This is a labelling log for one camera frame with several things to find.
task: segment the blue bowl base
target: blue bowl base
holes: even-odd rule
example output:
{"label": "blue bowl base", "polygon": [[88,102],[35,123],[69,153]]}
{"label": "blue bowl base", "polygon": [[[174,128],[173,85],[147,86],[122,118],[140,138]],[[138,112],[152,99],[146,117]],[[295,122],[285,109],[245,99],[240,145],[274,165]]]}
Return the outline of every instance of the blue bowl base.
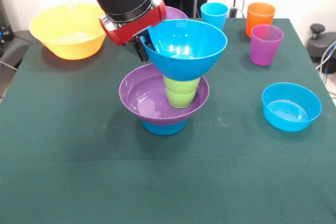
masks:
{"label": "blue bowl base", "polygon": [[143,126],[151,133],[159,136],[169,136],[181,131],[187,124],[188,120],[172,125],[156,125],[141,121]]}
{"label": "blue bowl base", "polygon": [[292,101],[277,100],[268,104],[267,107],[275,115],[286,120],[304,122],[308,119],[306,111]]}

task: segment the plastic cup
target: plastic cup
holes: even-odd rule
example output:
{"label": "plastic cup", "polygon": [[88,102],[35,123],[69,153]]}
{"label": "plastic cup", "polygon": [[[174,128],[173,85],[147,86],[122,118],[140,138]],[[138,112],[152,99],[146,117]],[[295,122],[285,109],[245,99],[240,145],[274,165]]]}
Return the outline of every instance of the plastic cup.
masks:
{"label": "plastic cup", "polygon": [[272,63],[281,45],[284,32],[276,26],[258,25],[252,29],[250,60],[259,66]]}
{"label": "plastic cup", "polygon": [[246,35],[251,38],[252,29],[257,25],[272,24],[275,10],[274,6],[268,3],[250,4],[247,8]]}
{"label": "plastic cup", "polygon": [[163,77],[170,105],[177,109],[189,107],[195,97],[200,79],[199,77],[192,81],[174,81]]}
{"label": "plastic cup", "polygon": [[229,8],[222,3],[205,3],[201,6],[202,21],[223,30],[228,11]]}
{"label": "plastic cup", "polygon": [[181,10],[166,6],[167,19],[189,19],[188,16]]}

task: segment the purple bowl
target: purple bowl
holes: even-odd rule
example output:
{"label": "purple bowl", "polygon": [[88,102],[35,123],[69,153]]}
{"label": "purple bowl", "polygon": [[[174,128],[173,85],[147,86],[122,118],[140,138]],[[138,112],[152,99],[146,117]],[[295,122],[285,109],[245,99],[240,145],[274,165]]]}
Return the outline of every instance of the purple bowl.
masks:
{"label": "purple bowl", "polygon": [[172,135],[182,130],[187,119],[205,104],[209,85],[202,76],[192,104],[176,109],[169,104],[163,75],[153,64],[148,64],[134,69],[121,81],[119,96],[147,130],[157,135]]}
{"label": "purple bowl", "polygon": [[181,10],[166,6],[167,19],[189,19],[188,16]]}

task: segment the purple cup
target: purple cup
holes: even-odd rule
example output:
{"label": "purple cup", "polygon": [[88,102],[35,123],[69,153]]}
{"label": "purple cup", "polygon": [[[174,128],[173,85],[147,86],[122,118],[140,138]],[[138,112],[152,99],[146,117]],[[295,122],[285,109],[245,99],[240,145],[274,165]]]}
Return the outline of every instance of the purple cup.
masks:
{"label": "purple cup", "polygon": [[281,45],[284,32],[272,25],[258,25],[252,29],[250,60],[259,66],[272,63]]}
{"label": "purple cup", "polygon": [[166,6],[166,11],[167,19],[189,19],[183,11],[174,7]]}

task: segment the cup rim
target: cup rim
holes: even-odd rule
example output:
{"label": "cup rim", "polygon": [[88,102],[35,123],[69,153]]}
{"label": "cup rim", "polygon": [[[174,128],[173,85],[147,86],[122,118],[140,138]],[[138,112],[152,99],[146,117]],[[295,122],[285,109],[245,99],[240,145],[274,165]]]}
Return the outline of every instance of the cup rim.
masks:
{"label": "cup rim", "polygon": [[[219,15],[213,15],[213,14],[210,14],[210,13],[208,13],[208,12],[205,12],[205,11],[204,11],[204,6],[206,6],[206,5],[210,5],[210,4],[220,4],[220,5],[222,5],[222,6],[225,6],[227,10],[226,10],[226,12],[225,12],[224,14],[219,14]],[[225,4],[221,3],[221,2],[206,2],[206,3],[204,3],[203,5],[201,5],[201,12],[204,12],[206,15],[214,16],[214,17],[225,16],[225,15],[227,15],[227,13],[229,12],[229,10],[230,10],[230,8],[229,8],[227,5],[225,5]]]}
{"label": "cup rim", "polygon": [[[276,30],[278,30],[279,32],[281,32],[281,37],[279,39],[276,39],[276,40],[266,40],[266,39],[261,39],[259,38],[258,36],[256,36],[254,34],[254,30],[255,28],[258,28],[258,27],[262,27],[262,26],[267,26],[267,27],[272,27],[272,28],[275,28]],[[256,39],[259,39],[259,40],[262,40],[262,41],[267,41],[267,42],[279,42],[279,41],[282,41],[282,39],[284,38],[285,34],[284,32],[277,26],[274,26],[274,25],[268,25],[268,24],[260,24],[260,25],[256,25],[252,28],[252,31],[251,31],[251,38],[252,38],[252,35],[254,35],[254,37]]]}
{"label": "cup rim", "polygon": [[[269,5],[269,6],[273,7],[274,12],[272,12],[272,13],[270,13],[270,14],[260,14],[260,13],[253,12],[252,10],[249,9],[250,6],[253,5],[253,4],[266,4],[266,5]],[[271,4],[266,3],[266,2],[253,2],[253,3],[250,3],[250,4],[248,5],[248,7],[247,7],[247,11],[248,11],[248,12],[251,12],[251,13],[253,13],[253,14],[255,14],[255,15],[258,15],[258,16],[264,16],[264,17],[265,17],[265,16],[272,16],[272,15],[274,15],[275,12],[276,12],[276,8],[274,7],[274,5],[271,5]]]}

